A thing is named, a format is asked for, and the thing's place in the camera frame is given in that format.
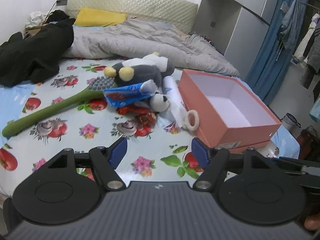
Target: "blue gripper pad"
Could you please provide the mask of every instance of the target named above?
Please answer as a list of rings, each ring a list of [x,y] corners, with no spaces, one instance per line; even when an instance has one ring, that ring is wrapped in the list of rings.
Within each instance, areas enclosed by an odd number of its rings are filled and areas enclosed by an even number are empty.
[[[123,157],[127,153],[128,142],[125,137],[119,138],[113,145],[108,148],[109,153],[109,163],[116,169]]]
[[[209,164],[210,148],[199,138],[193,138],[191,142],[191,151],[199,163],[199,167],[205,169]]]

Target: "gray plush toy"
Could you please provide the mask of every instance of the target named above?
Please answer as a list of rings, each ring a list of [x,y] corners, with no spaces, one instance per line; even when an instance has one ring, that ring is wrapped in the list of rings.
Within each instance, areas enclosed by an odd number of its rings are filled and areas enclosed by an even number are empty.
[[[158,53],[154,52],[143,58],[133,58],[106,67],[104,74],[106,77],[115,78],[119,87],[143,83],[149,79],[153,79],[160,87],[162,79],[171,75],[173,71],[174,65],[166,57],[159,57]]]

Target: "open box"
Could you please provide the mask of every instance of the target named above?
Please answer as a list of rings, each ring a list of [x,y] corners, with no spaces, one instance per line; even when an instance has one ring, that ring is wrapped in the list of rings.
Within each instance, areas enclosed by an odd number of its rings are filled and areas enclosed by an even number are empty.
[[[239,153],[263,147],[281,122],[239,80],[196,70],[183,70],[179,90],[187,109],[198,112],[196,131],[207,146]]]

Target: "green plush stick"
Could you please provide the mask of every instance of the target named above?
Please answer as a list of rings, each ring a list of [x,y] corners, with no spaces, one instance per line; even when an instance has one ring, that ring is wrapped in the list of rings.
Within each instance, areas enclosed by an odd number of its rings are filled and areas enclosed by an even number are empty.
[[[13,121],[9,123],[3,130],[2,135],[4,137],[11,137],[22,130],[30,127],[33,124],[36,124],[46,118],[49,118],[50,116],[53,116],[55,114],[58,114],[65,110],[66,108],[69,108],[72,105],[80,104],[84,101],[89,101],[92,99],[97,98],[103,98],[102,91],[105,88],[111,88],[114,86],[113,79],[110,78],[99,78],[95,81],[91,82],[90,85],[79,92],[78,94],[67,98],[61,102],[58,102],[54,105],[47,106],[44,109],[41,109],[35,113],[29,114],[19,120]]]

